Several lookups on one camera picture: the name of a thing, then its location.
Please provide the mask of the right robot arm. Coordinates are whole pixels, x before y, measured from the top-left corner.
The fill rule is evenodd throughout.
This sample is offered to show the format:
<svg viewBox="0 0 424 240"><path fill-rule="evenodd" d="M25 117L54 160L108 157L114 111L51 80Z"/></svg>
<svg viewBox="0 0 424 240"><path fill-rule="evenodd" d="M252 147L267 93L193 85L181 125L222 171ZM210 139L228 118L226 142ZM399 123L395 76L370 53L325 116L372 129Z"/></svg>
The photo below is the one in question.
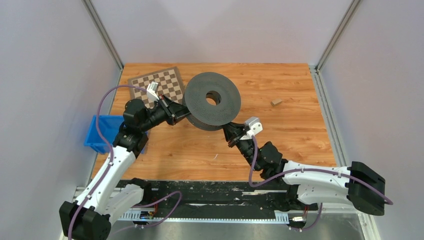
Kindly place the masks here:
<svg viewBox="0 0 424 240"><path fill-rule="evenodd" d="M255 135L262 125L230 122L223 127L230 148L237 147L250 165L248 182L259 187L270 182L282 182L292 191L285 195L292 209L301 205L345 204L356 210L383 216L386 205L393 201L385 195L386 180L360 161L350 166L325 167L287 160L272 142L258 146Z"/></svg>

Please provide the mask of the black perforated cable spool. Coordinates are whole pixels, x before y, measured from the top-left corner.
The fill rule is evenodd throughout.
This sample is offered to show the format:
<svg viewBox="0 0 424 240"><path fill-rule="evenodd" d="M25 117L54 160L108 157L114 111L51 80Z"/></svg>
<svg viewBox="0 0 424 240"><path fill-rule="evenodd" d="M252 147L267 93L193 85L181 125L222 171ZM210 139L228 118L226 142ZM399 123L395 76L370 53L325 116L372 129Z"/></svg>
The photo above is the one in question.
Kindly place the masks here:
<svg viewBox="0 0 424 240"><path fill-rule="evenodd" d="M187 120L193 126L204 131L217 131L239 114L241 95L228 77L216 72L203 72L188 82L183 105L190 112Z"/></svg>

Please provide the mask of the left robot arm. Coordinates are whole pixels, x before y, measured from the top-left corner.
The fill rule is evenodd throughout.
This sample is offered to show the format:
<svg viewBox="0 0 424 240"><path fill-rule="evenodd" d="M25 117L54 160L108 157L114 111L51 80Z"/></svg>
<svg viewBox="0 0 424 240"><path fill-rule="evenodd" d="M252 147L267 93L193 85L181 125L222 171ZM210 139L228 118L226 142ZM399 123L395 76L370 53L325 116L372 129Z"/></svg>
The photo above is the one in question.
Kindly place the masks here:
<svg viewBox="0 0 424 240"><path fill-rule="evenodd" d="M133 178L114 197L111 195L145 147L147 131L163 122L173 126L189 114L186 106L164 95L153 108L147 108L138 98L128 101L118 134L107 145L110 152L104 164L73 202L65 201L59 208L63 234L70 240L105 240L113 224L129 209L157 205L151 183L139 178Z"/></svg>

